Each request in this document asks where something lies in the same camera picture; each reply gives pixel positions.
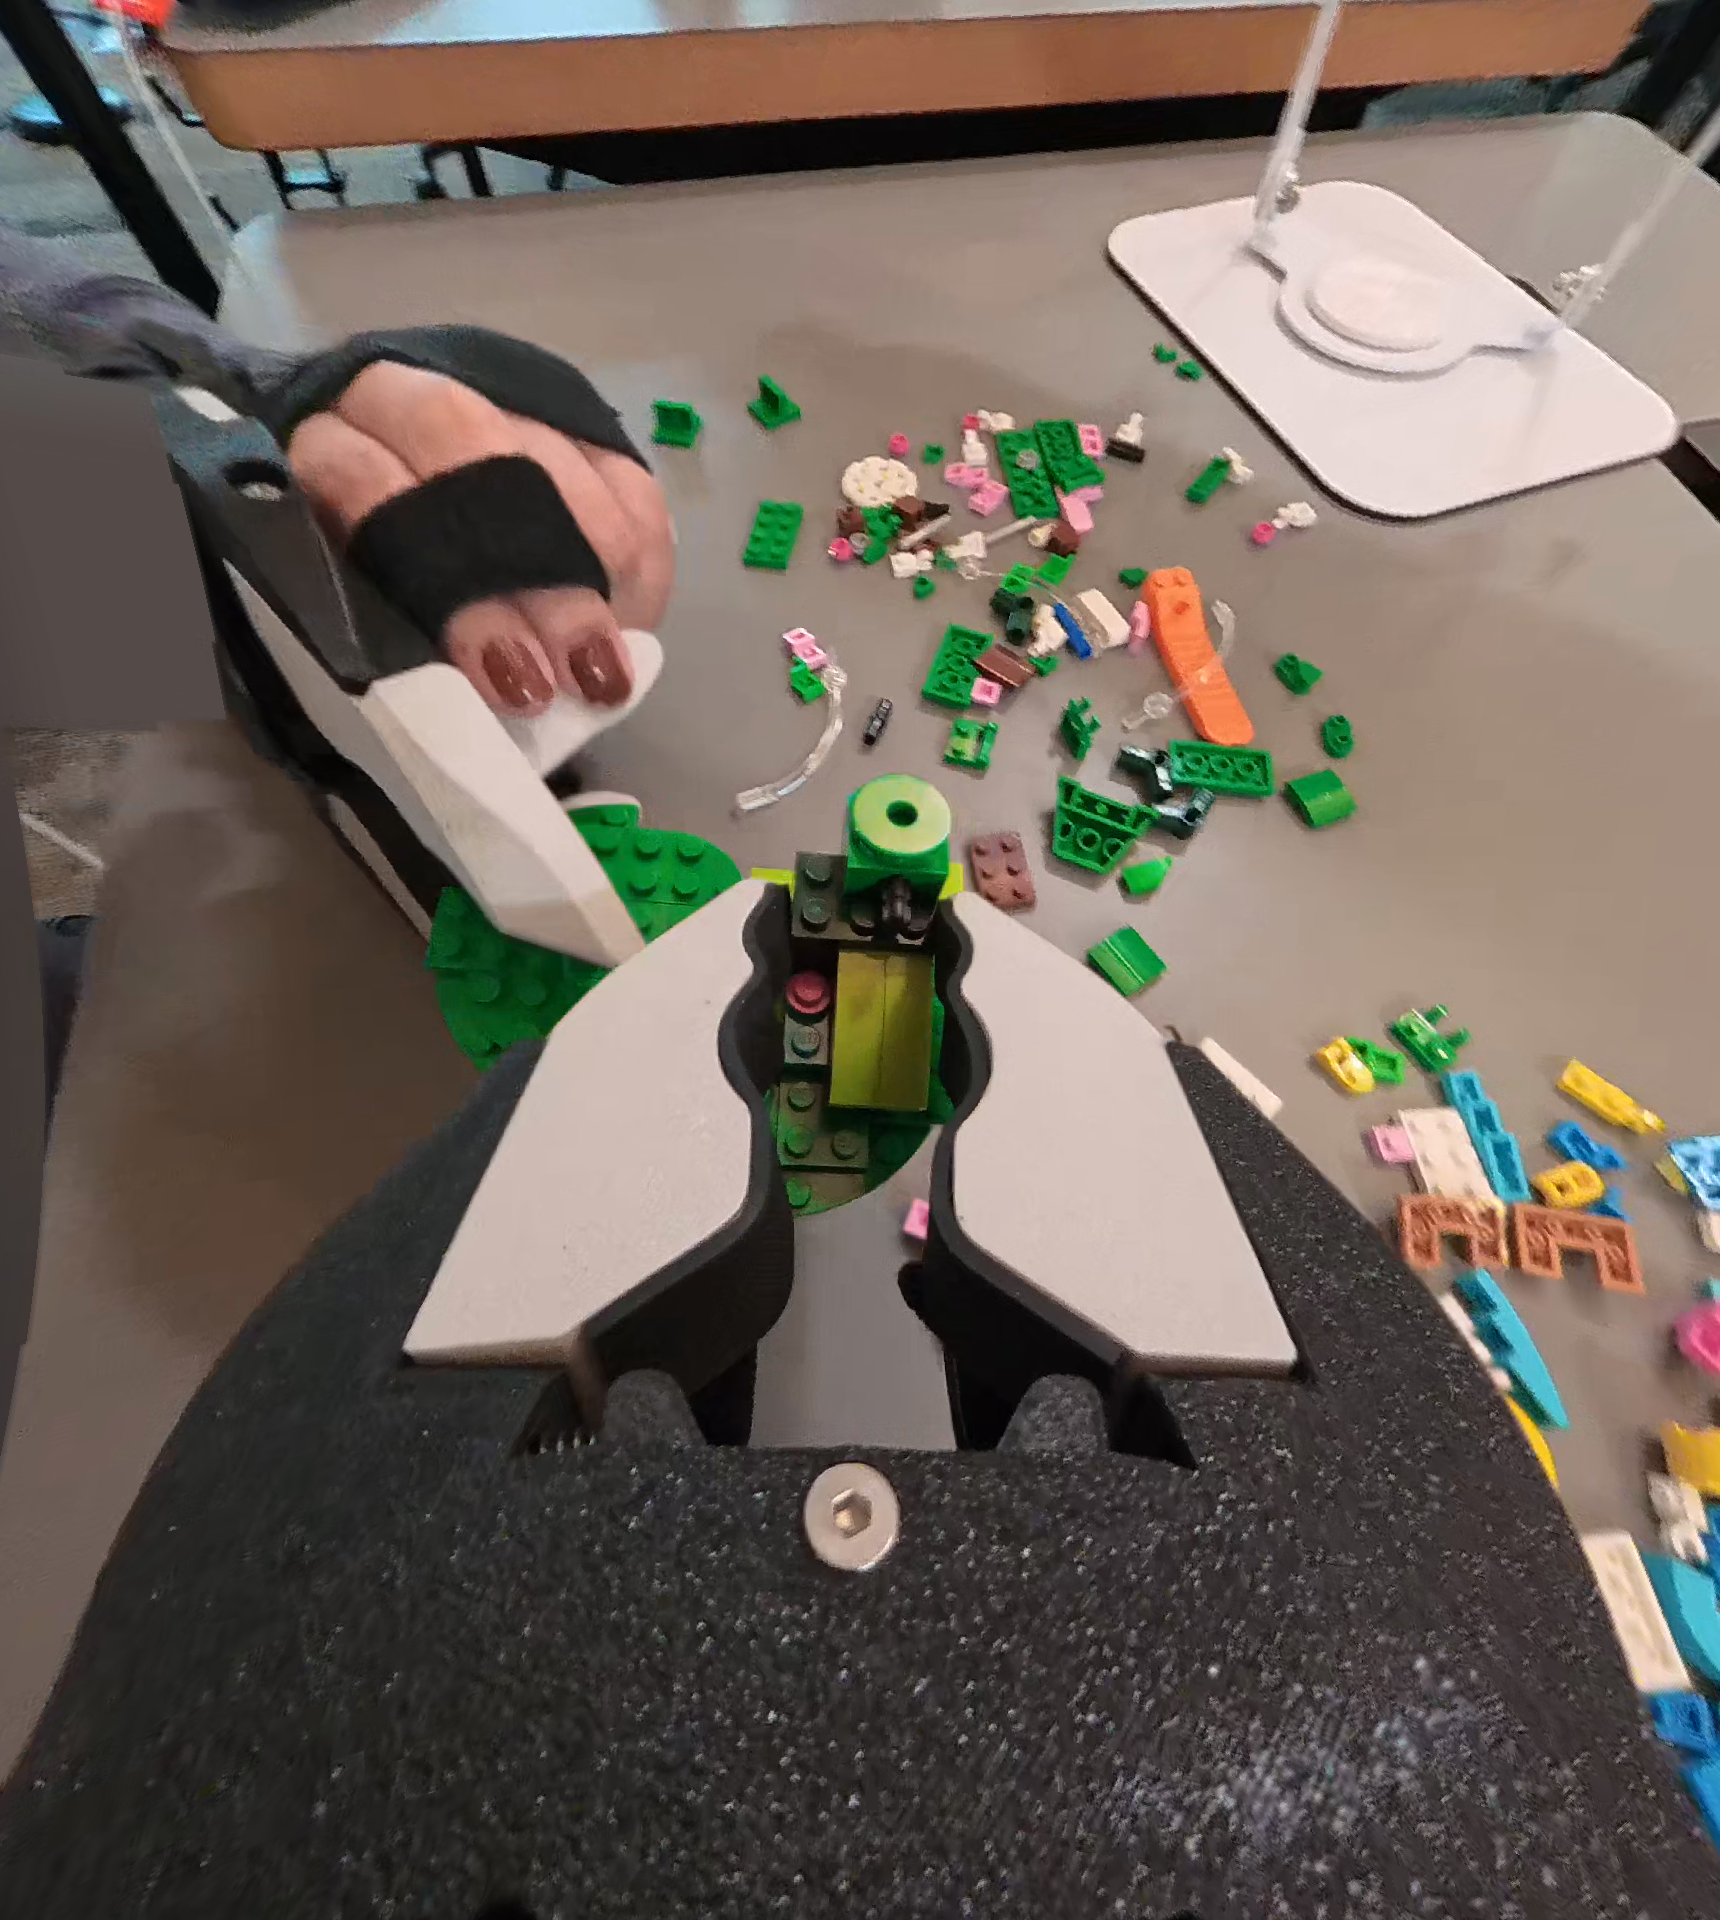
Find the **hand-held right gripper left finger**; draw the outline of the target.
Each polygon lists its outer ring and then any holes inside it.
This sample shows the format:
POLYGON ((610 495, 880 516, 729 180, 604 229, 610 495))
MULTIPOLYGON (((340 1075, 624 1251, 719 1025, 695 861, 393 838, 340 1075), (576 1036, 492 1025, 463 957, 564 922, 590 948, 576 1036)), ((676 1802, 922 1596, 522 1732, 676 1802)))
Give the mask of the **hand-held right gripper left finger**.
POLYGON ((726 888, 594 986, 541 1043, 404 1332, 423 1370, 560 1375, 592 1424, 661 1373, 748 1445, 758 1350, 789 1303, 795 1209, 765 1094, 792 905, 726 888))

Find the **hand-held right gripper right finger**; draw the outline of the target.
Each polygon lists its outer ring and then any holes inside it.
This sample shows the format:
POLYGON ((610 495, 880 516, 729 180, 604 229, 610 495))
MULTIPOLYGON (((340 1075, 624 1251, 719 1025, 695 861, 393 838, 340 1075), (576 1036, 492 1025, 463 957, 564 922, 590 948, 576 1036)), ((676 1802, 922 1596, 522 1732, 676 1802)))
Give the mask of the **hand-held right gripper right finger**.
POLYGON ((1098 1392, 1102 1435, 1168 1454, 1153 1394, 1292 1380, 1302 1353, 1159 1029, 989 902, 929 924, 951 1103, 908 1306, 954 1440, 991 1452, 1040 1380, 1098 1392))

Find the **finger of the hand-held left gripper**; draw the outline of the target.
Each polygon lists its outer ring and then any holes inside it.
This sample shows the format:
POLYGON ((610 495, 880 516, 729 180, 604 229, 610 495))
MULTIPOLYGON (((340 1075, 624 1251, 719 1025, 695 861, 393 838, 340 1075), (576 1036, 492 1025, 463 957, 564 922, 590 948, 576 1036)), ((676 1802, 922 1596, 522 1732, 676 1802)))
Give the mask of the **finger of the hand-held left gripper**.
POLYGON ((246 618, 240 677, 271 751, 336 846, 428 937, 480 849, 482 797, 459 755, 482 742, 478 696, 448 666, 347 691, 236 565, 222 580, 246 618))
POLYGON ((632 693, 597 708, 564 691, 535 718, 503 718, 458 667, 428 664, 368 683, 351 710, 372 736, 369 777, 490 924, 617 966, 644 935, 549 775, 638 703, 632 693))

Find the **green lego build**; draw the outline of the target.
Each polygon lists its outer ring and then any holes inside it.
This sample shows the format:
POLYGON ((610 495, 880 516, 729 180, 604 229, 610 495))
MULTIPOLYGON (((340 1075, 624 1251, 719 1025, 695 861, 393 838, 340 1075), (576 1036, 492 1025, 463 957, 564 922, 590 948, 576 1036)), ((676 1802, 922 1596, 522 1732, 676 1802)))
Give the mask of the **green lego build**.
MULTIPOLYGON (((937 908, 963 886, 949 848, 939 788, 881 773, 850 791, 839 849, 749 873, 785 902, 785 957, 764 1016, 777 1053, 761 1098, 799 1217, 880 1188, 951 1113, 932 946, 937 908)), ((478 1070, 545 1040, 608 974, 498 929, 454 884, 434 909, 426 966, 439 1018, 478 1070)))

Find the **clear curved lego piece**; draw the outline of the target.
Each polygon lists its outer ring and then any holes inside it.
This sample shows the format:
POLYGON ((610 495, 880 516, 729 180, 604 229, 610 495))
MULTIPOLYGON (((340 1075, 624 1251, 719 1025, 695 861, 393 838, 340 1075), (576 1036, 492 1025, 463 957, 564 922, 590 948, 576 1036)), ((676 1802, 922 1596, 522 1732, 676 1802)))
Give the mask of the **clear curved lego piece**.
POLYGON ((749 818, 797 794, 821 770, 846 731, 848 674, 837 654, 803 629, 788 629, 782 641, 789 656, 785 682, 799 708, 817 712, 819 731, 792 770, 740 790, 729 803, 734 818, 749 818))

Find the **pastel colourful lego piece pile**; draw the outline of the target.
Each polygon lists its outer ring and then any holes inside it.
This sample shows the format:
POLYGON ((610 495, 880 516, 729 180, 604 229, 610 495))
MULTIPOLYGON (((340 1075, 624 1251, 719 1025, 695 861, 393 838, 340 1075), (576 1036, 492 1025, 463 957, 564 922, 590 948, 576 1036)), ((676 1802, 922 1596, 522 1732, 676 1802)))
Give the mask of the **pastel colourful lego piece pile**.
POLYGON ((1393 1247, 1576 1523, 1614 1664, 1720 1865, 1720 1134, 1665 1135, 1567 1059, 1531 1163, 1467 1043, 1434 1004, 1308 1065, 1400 1096, 1362 1135, 1414 1188, 1393 1247))

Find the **mostly green lego piece pile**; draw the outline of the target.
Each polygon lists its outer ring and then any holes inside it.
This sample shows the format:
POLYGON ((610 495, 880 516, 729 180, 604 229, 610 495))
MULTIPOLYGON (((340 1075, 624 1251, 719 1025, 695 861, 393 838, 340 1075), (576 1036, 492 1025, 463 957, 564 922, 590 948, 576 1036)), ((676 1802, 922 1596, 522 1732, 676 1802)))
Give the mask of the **mostly green lego piece pile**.
POLYGON ((1015 425, 1010 414, 980 410, 962 419, 959 458, 926 443, 915 472, 908 435, 894 434, 886 453, 848 464, 842 508, 826 542, 831 563, 884 563, 923 603, 944 580, 988 581, 986 618, 994 629, 947 622, 923 664, 915 700, 947 720, 939 764, 963 773, 991 770, 999 714, 1029 689, 1049 683, 1068 662, 1150 651, 1163 675, 1115 726, 1125 736, 1111 777, 1132 797, 1094 790, 1079 770, 1104 731, 1092 696, 1061 691, 1054 738, 1065 762, 1047 808, 1049 858, 1092 876, 1118 876, 1129 899, 1153 893, 1174 859, 1129 859, 1148 835, 1190 841, 1217 799, 1268 799, 1280 791, 1274 755, 1253 744, 1214 745, 1195 736, 1179 696, 1153 651, 1139 583, 1150 568, 1122 568, 1115 587, 1068 589, 1094 508, 1105 495, 1105 461, 1138 464, 1146 453, 1144 419, 1132 412, 1111 434, 1070 418, 1015 425), (957 498, 926 498, 915 488, 939 477, 957 498), (1014 558, 994 577, 1002 544, 1023 540, 1031 558, 1014 558))

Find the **person's left hand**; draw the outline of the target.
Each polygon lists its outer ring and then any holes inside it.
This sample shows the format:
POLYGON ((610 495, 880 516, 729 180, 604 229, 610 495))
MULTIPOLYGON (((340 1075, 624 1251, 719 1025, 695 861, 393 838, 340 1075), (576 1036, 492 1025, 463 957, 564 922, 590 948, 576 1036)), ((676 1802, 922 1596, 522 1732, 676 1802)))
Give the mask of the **person's left hand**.
POLYGON ((634 683, 622 629, 657 625, 676 565, 666 495, 635 458, 395 359, 358 372, 330 407, 296 423, 287 448, 298 492, 340 550, 369 516, 415 486, 512 458, 548 473, 608 589, 551 585, 480 595, 450 613, 441 650, 499 714, 535 714, 565 689, 592 706, 622 703, 634 683))

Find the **orange brick separator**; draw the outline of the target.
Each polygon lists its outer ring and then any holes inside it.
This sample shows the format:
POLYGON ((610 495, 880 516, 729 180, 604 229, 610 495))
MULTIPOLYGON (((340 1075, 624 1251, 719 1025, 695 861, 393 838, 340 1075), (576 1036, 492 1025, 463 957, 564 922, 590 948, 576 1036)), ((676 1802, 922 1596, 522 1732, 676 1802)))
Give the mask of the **orange brick separator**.
POLYGON ((1201 742, 1216 748, 1253 745, 1253 722, 1224 664, 1224 634, 1216 618, 1228 609, 1203 597, 1183 565, 1162 565, 1138 587, 1148 613, 1153 654, 1201 742))

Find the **wooden-edged grey table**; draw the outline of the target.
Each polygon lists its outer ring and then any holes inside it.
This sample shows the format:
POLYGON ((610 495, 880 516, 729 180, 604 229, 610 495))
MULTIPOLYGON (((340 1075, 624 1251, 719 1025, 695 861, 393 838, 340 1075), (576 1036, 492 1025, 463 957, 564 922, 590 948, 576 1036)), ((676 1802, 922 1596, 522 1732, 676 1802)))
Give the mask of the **wooden-edged grey table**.
POLYGON ((162 52, 233 150, 1260 96, 1319 4, 178 4, 162 52))

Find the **wooden book stand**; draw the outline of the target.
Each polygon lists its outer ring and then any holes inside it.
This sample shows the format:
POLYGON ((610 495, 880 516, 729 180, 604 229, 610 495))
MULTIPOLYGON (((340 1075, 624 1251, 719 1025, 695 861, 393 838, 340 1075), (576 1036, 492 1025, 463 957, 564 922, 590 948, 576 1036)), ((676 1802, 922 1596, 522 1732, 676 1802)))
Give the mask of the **wooden book stand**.
POLYGON ((1720 150, 1720 97, 1604 257, 1550 302, 1400 193, 1303 181, 1343 6, 1317 4, 1245 197, 1124 220, 1124 282, 1342 506, 1421 522, 1665 453, 1674 405, 1588 334, 1720 150))

